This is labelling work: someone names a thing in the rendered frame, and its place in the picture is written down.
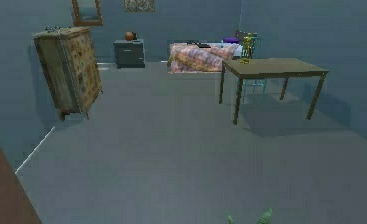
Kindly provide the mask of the patterned wooden chest of drawers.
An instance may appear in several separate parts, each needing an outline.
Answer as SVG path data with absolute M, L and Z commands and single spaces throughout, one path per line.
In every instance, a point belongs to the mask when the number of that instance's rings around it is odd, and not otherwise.
M 89 109 L 103 92 L 89 27 L 33 35 L 55 108 L 61 121 L 71 113 L 89 118 Z

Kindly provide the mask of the green house plant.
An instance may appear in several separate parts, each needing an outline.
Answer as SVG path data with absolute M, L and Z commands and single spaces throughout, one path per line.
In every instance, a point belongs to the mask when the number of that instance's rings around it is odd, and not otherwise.
M 271 207 L 267 208 L 265 212 L 257 220 L 256 224 L 270 224 L 273 209 Z M 228 224 L 236 224 L 231 215 L 227 216 Z

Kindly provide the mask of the bed with pink patterned blanket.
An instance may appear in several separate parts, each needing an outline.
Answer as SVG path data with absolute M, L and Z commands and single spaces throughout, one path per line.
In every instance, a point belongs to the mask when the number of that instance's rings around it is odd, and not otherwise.
M 209 43 L 209 48 L 174 43 L 170 45 L 167 66 L 172 73 L 220 72 L 222 62 L 239 56 L 241 49 L 241 45 L 230 43 Z

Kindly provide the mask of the black flat object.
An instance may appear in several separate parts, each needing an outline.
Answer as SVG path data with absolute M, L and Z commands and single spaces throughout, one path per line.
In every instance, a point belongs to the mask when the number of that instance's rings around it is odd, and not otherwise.
M 196 45 L 198 48 L 211 48 L 211 46 L 206 43 L 199 43 L 194 41 L 188 41 L 187 45 Z

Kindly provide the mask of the teal chair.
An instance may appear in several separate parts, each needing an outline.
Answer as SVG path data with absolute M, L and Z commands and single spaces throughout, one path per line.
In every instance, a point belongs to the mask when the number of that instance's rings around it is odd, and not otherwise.
M 236 38 L 238 38 L 240 40 L 239 44 L 243 47 L 244 37 L 248 33 L 252 34 L 251 58 L 250 59 L 253 59 L 254 55 L 255 55 L 256 45 L 261 44 L 261 38 L 258 36 L 258 34 L 257 33 L 252 33 L 252 32 L 243 32 L 243 31 L 237 30 L 236 31 Z M 262 93 L 265 93 L 266 84 L 267 84 L 266 79 L 257 79 L 257 80 L 254 80 L 253 82 L 245 80 L 243 82 L 243 85 L 242 85 L 242 100 L 245 100 L 245 95 L 246 95 L 248 87 L 250 87 L 252 89 L 252 93 L 255 93 L 257 87 L 261 87 L 262 88 Z

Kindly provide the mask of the dark grey nightstand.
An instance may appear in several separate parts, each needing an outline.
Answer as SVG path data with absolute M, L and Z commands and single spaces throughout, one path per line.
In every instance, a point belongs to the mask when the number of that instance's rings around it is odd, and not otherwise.
M 113 43 L 115 62 L 118 69 L 121 68 L 144 68 L 144 40 L 116 40 Z

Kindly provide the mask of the golden statuette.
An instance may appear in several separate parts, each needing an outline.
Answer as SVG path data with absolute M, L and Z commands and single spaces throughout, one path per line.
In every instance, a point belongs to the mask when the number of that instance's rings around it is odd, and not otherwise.
M 248 33 L 244 37 L 243 41 L 243 47 L 242 47 L 242 53 L 241 53 L 241 59 L 240 62 L 244 64 L 249 63 L 249 59 L 251 58 L 251 41 L 252 41 L 252 34 Z

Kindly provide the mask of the brown wooden table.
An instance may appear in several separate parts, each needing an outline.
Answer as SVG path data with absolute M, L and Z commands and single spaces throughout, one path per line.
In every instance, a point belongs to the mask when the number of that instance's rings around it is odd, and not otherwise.
M 283 78 L 284 83 L 280 95 L 280 99 L 283 100 L 286 93 L 288 80 L 290 78 L 318 77 L 319 81 L 306 116 L 306 119 L 310 120 L 313 116 L 315 106 L 324 84 L 324 80 L 328 74 L 328 70 L 306 63 L 296 58 L 249 59 L 247 64 L 241 63 L 239 60 L 223 60 L 221 80 L 219 85 L 219 103 L 223 102 L 225 70 L 230 71 L 237 77 L 238 80 L 236 104 L 233 114 L 234 125 L 238 124 L 241 91 L 244 80 Z

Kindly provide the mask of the brown framed mirror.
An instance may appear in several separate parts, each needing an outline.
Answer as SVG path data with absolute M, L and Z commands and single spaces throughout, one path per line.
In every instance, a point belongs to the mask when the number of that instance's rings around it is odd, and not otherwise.
M 99 0 L 71 0 L 75 26 L 102 26 Z

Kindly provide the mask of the small dark object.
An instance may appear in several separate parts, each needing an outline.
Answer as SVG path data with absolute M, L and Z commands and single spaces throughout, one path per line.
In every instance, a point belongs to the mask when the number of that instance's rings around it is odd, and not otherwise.
M 61 29 L 66 29 L 66 28 L 71 28 L 71 27 L 59 27 L 59 26 L 54 26 L 54 27 L 51 27 L 51 26 L 46 26 L 45 27 L 45 31 L 47 32 L 59 32 Z

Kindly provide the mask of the brown room door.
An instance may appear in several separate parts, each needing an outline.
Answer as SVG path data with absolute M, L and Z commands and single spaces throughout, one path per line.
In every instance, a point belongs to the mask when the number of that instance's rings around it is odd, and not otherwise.
M 0 224 L 42 224 L 1 147 Z

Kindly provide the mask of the patterned wall picture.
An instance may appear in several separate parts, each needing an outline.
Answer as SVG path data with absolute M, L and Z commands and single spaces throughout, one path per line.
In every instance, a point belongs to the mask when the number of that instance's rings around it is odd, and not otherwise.
M 154 12 L 155 0 L 124 0 L 126 12 Z

